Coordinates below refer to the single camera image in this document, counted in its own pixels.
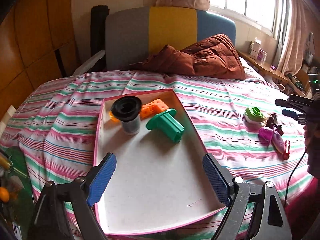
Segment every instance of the bedside table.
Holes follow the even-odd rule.
[[[273,70],[270,67],[270,64],[265,61],[255,60],[253,58],[250,58],[249,53],[241,52],[237,50],[239,57],[245,59],[247,62],[254,65],[256,68],[259,69],[259,72],[262,72],[262,75],[268,75],[273,78],[279,79],[283,81],[285,84],[289,83],[289,79],[285,75],[283,75],[279,70]]]

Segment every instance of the black cable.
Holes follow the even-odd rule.
[[[306,154],[307,150],[305,150],[305,152],[303,153],[303,155],[301,156],[300,160],[298,161],[297,165],[295,166],[295,168],[293,169],[293,171],[291,172],[289,179],[288,179],[288,183],[287,183],[287,189],[285,191],[285,197],[284,197],[284,208],[287,205],[287,197],[288,197],[288,189],[289,189],[289,184],[290,184],[290,179],[292,174],[294,173],[294,171],[296,170],[296,168],[299,166],[300,162],[302,161],[304,155]]]

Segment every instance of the blue gripper pad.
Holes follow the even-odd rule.
[[[298,118],[298,114],[296,112],[287,109],[283,109],[282,114],[291,118]]]
[[[116,156],[111,154],[91,182],[89,187],[89,195],[87,198],[87,204],[90,207],[100,201],[100,198],[106,189],[113,172],[116,169],[116,164]]]
[[[222,176],[207,155],[205,155],[202,159],[202,167],[205,174],[207,174],[210,184],[213,187],[219,201],[228,206],[231,202],[231,199],[228,196],[228,185],[225,183]]]

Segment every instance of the metal screw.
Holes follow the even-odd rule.
[[[78,178],[76,178],[76,179],[75,179],[75,181],[76,181],[76,182],[80,182],[80,183],[82,183],[82,182],[84,182],[84,181],[85,181],[85,177],[83,177],[83,176],[79,176]]]
[[[268,187],[273,187],[273,183],[272,183],[271,181],[267,181],[266,185],[267,185]]]
[[[52,180],[49,180],[45,183],[45,186],[46,187],[51,187],[53,185],[53,181]]]
[[[239,184],[243,182],[243,179],[241,177],[235,177],[234,180],[236,183],[239,183]]]

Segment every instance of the window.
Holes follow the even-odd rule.
[[[210,0],[210,9],[230,17],[240,17],[272,33],[276,0]]]

